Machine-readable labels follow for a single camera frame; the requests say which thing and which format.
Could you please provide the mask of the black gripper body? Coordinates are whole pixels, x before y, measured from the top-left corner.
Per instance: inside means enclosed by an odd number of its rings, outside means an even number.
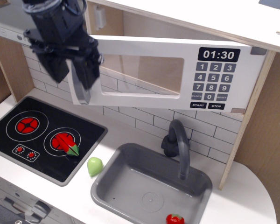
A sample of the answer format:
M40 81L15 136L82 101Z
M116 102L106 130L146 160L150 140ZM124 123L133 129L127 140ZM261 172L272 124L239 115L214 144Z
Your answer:
M86 9L86 4L24 4L24 12L36 25L24 32L33 52L53 53L65 60L100 56L101 64L104 58L98 52L98 42L83 27Z

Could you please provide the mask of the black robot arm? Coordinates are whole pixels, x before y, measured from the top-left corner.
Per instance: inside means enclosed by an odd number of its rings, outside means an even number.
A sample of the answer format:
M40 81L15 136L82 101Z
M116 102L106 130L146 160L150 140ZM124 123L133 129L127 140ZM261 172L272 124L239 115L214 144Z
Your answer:
M86 1L80 5L76 0L25 0L22 8L36 25L24 36L51 77L60 83L69 73L66 60L71 60L78 80L90 89L103 58L98 41L83 27Z

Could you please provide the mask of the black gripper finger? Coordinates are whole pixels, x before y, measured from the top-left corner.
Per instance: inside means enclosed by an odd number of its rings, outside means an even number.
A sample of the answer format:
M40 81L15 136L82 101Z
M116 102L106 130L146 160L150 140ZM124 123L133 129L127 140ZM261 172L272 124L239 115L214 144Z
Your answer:
M37 53L37 57L48 74L57 83L62 82L69 73L69 68L64 58L60 58L53 53Z
M72 62L79 81L89 90L99 77L100 56L74 56Z

